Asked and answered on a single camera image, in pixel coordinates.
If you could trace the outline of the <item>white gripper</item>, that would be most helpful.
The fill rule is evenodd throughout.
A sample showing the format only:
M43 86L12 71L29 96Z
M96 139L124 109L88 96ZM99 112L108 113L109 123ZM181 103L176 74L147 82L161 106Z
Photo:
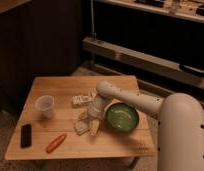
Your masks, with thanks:
M107 106L107 99L100 95L96 95L93 101L88 105L87 111L83 111L78 116L78 121L88 119L89 116L98 119L90 121L90 135L95 136L99 129L100 120L104 117L104 109Z

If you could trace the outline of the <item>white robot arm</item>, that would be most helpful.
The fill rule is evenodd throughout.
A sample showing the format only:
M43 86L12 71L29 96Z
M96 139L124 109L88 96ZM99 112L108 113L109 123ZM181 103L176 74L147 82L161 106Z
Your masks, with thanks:
M97 133L104 110L117 99L158 120L158 171L204 171L204 110L192 96L174 93L165 99L123 90L101 81L87 111L75 123L77 133Z

